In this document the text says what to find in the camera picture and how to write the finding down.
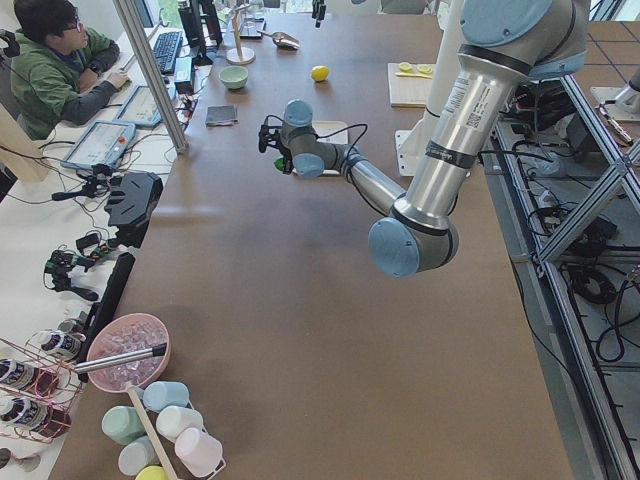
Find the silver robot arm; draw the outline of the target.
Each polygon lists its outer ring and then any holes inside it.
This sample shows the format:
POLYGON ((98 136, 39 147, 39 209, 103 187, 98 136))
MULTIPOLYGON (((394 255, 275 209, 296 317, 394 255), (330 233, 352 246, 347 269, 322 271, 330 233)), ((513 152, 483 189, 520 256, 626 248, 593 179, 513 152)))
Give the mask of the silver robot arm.
POLYGON ((286 174, 312 179, 339 172, 379 210, 368 248, 384 273, 406 277, 439 268, 457 252, 449 212, 500 109, 520 83, 583 66, 589 8, 587 1, 464 2, 450 16, 461 29, 461 70, 408 189, 355 146, 320 141, 312 108, 300 99, 286 105, 280 125, 262 124, 258 148, 279 150, 286 174))

